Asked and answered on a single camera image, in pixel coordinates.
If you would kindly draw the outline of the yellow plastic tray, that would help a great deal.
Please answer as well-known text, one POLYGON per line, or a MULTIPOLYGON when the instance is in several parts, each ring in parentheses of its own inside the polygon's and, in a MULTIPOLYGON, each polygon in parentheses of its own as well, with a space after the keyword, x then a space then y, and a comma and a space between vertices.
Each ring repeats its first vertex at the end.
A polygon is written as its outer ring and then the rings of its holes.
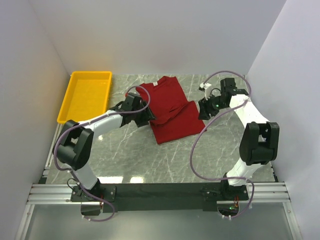
POLYGON ((111 86, 111 71, 74 71, 70 75, 57 123, 86 121, 105 113, 111 86))

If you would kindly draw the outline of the red t shirt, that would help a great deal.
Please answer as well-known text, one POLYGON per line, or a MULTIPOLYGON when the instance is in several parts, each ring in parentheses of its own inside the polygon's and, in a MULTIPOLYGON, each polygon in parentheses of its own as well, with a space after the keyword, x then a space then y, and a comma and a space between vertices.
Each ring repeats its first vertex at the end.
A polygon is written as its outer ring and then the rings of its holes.
POLYGON ((199 134, 205 124, 198 119, 199 111, 194 101, 188 101, 178 79, 163 76, 156 82, 143 83, 136 91, 143 100, 148 100, 149 108, 155 115, 150 121, 157 144, 163 144, 199 134))

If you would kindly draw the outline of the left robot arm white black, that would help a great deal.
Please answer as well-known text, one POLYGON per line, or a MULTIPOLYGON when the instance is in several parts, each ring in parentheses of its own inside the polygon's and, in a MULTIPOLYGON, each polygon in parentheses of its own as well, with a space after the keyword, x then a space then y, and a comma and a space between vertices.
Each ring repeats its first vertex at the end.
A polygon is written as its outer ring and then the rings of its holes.
POLYGON ((156 119, 149 107, 150 103, 149 95, 147 100, 143 100, 139 94, 129 92, 123 101, 97 117, 79 122, 68 120, 52 150, 56 168, 69 171, 77 188, 88 197, 103 198, 105 191, 89 165, 93 142, 97 137, 132 121, 138 128, 148 125, 151 120, 156 119))

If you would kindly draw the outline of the black base beam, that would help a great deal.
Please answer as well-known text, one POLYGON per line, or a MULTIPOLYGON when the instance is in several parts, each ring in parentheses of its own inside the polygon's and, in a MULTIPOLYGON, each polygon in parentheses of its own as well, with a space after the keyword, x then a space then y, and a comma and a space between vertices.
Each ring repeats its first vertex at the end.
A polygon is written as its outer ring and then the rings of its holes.
POLYGON ((124 211, 203 210, 216 212, 219 201, 247 201, 247 187, 222 182, 97 183, 92 189, 72 188, 72 202, 108 201, 104 213, 124 211))

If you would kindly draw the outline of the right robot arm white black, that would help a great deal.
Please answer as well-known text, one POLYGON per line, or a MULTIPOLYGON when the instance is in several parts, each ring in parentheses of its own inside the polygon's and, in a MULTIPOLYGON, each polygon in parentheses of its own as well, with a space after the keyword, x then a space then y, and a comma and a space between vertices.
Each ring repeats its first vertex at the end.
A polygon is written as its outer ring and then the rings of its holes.
POLYGON ((214 88, 209 83, 201 83, 199 90, 204 92, 204 98, 198 102, 200 120, 209 120, 217 116, 220 110, 230 108, 244 126, 239 160, 223 176, 220 195, 223 200, 247 199, 246 180, 277 157, 280 126, 270 122, 258 111, 249 93, 238 88, 232 77, 220 81, 218 96, 213 94, 214 88))

